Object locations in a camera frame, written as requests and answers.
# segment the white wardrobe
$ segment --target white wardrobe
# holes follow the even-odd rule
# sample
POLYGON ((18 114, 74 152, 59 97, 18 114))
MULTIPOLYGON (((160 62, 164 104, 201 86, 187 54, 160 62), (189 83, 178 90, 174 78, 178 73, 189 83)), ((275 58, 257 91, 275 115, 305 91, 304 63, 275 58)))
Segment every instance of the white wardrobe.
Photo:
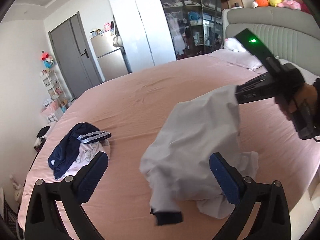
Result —
POLYGON ((133 72, 176 60, 160 0, 109 0, 133 72))

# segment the human hand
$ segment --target human hand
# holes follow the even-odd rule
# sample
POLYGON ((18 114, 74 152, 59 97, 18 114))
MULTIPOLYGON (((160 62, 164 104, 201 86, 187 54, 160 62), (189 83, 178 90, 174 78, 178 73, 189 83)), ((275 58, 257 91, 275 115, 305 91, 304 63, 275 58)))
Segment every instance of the human hand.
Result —
MULTIPOLYGON (((318 93, 314 86, 305 83, 294 95, 294 100, 298 107, 300 107, 303 102, 306 102, 312 115, 316 114, 318 93)), ((294 100, 290 102, 289 106, 285 106, 279 102, 279 98, 275 97, 275 103, 279 105, 280 110, 286 116, 288 121, 291 121, 291 113, 294 113, 297 110, 294 100)))

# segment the basket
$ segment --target basket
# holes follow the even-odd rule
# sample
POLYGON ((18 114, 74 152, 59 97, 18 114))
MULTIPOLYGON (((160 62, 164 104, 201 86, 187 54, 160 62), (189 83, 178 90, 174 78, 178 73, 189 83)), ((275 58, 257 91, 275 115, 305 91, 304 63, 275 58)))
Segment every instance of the basket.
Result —
POLYGON ((3 217, 4 223, 10 231, 17 237, 16 220, 18 216, 5 201, 2 188, 0 188, 0 215, 3 217))

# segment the silver refrigerator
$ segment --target silver refrigerator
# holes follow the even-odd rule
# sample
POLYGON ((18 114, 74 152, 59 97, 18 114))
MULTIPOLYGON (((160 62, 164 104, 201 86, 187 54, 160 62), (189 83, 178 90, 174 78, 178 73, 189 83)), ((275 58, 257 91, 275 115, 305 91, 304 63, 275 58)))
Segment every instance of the silver refrigerator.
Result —
POLYGON ((128 74, 120 48, 113 46, 111 32, 104 32, 91 38, 94 52, 106 81, 128 74))

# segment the white wall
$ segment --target white wall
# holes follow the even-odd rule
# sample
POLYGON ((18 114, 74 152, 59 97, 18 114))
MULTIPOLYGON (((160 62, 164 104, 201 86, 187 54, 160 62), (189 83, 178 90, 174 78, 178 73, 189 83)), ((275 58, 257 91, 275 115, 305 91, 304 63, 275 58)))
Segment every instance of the white wall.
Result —
MULTIPOLYGON (((90 31, 93 28, 103 28, 105 23, 113 20, 109 0, 70 0, 44 20, 45 31, 47 33, 52 31, 58 25, 75 15, 77 11, 80 12, 84 32, 97 65, 97 69, 101 75, 102 81, 105 81, 90 41, 90 38, 92 38, 90 31)), ((51 52, 53 53, 49 37, 47 38, 51 52)))
POLYGON ((49 95, 40 79, 40 56, 48 49, 42 20, 0 23, 0 187, 12 208, 17 204, 9 175, 24 183, 36 135, 46 124, 40 109, 49 95))

